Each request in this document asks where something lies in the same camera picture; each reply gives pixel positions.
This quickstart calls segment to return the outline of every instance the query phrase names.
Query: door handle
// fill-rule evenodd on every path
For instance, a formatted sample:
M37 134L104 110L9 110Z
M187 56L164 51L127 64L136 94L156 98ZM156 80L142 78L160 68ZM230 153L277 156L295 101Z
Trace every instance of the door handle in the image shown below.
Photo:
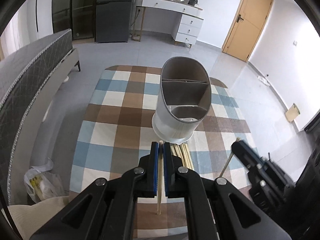
M237 23L239 22L239 20L242 20L242 21L244 20L244 19L241 18L241 14L238 15Z

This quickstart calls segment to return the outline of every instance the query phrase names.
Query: black door handle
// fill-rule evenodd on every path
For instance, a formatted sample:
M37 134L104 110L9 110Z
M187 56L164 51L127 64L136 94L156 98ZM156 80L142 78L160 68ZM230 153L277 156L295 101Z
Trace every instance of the black door handle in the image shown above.
M237 23L239 22L239 20L242 20L242 21L244 20L244 19L241 18L241 14L238 15Z

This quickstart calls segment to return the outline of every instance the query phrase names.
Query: drawer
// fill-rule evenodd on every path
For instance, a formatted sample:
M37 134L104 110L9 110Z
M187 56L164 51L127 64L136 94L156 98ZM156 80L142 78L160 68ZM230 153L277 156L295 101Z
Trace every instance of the drawer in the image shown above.
M203 20L183 14L180 23L201 29Z
M191 36L195 36L198 37L200 32L199 28L190 26L190 25L186 25L186 24L180 24L179 29L178 29L178 33L184 33L184 34L188 34Z
M180 41L188 44L196 44L197 37L183 34L183 33L177 33L176 38L174 39L175 41Z
M142 6L160 8L170 11L186 13L190 15L197 15L199 11L199 9L196 7L167 0L143 0Z

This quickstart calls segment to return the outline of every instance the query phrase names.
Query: gray tile floor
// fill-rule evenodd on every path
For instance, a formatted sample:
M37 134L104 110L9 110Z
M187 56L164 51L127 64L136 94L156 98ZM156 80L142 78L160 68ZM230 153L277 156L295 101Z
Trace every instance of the gray tile floor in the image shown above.
M297 134L286 121L276 96L258 81L251 67L236 58L202 45L193 45L191 49L174 46L170 37L158 35L144 35L141 42L85 43L74 47L79 51L81 72L73 68L69 81L61 85L53 98L30 162L42 165L47 157L52 158L53 172L60 174L65 190L69 189L73 153L86 107L102 71L113 65L162 67L171 57L194 58L203 64L209 76L231 89L261 155L271 152L272 158L297 177L311 154L308 138L302 132Z

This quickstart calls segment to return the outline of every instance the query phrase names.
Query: bundle of chopsticks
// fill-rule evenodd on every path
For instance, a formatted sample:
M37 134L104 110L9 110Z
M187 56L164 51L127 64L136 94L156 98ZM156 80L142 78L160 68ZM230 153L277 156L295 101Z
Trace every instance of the bundle of chopsticks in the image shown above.
M172 155L178 156L181 158L184 167L187 167L188 169L191 169L193 171L195 170L191 160L188 144L182 143L180 145L177 145L177 144L171 145L171 153Z

